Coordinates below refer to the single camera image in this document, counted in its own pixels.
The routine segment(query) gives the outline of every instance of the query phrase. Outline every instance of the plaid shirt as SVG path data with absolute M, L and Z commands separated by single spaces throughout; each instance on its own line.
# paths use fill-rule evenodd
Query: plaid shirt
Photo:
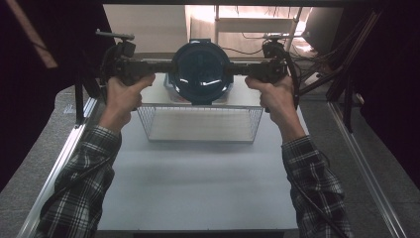
M 348 237 L 353 237 L 339 179 L 327 168 L 309 136 L 281 146 L 287 178 L 295 182 Z M 339 237 L 302 194 L 292 187 L 300 237 Z
M 335 223 L 353 237 L 343 203 L 344 193 L 338 179 L 325 163 L 309 137 L 284 144 L 284 165 L 295 180 Z M 102 215 L 102 202 L 114 177 L 112 164 L 119 150 L 119 138 L 111 131 L 95 127 L 82 139 L 80 148 L 55 181 L 55 191 L 66 187 L 86 170 L 103 164 L 98 171 L 77 182 L 43 207 L 37 238 L 93 237 Z M 334 237 L 325 221 L 306 204 L 299 192 L 291 190 L 301 237 Z

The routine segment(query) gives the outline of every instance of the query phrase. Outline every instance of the wrist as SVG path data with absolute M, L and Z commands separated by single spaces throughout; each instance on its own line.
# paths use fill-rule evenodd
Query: wrist
M 306 136 L 296 113 L 282 116 L 275 123 L 280 130 L 283 144 Z
M 105 110 L 102 114 L 98 126 L 104 127 L 115 134 L 119 134 L 126 124 L 125 120 L 118 114 Z

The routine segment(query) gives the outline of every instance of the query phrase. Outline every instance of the black curtain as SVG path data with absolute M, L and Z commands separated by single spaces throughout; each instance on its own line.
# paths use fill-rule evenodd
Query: black curtain
M 420 187 L 420 21 L 410 1 L 391 2 L 355 60 L 352 78 L 362 114 Z
M 48 68 L 6 1 L 0 3 L 1 167 L 0 189 L 31 150 L 54 109 L 55 96 L 74 84 L 77 75 L 93 79 L 113 39 L 95 36 L 110 31 L 99 3 L 22 0 L 17 6 L 57 63 Z

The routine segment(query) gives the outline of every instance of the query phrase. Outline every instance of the wire basket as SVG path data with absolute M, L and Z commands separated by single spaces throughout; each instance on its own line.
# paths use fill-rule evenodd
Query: wire basket
M 138 113 L 149 141 L 252 143 L 263 109 L 143 105 Z

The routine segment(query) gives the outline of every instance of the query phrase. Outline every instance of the hand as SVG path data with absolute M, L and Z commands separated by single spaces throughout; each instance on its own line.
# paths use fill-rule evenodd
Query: hand
M 251 77 L 247 77 L 245 82 L 249 88 L 256 89 L 262 94 L 260 105 L 269 109 L 269 116 L 280 129 L 283 143 L 305 136 L 294 108 L 293 82 L 290 76 L 286 76 L 276 84 L 264 83 Z
M 140 92 L 151 86 L 155 75 L 145 76 L 132 86 L 126 86 L 117 77 L 108 80 L 107 105 L 99 120 L 99 126 L 105 127 L 116 134 L 130 122 L 133 108 L 142 106 Z

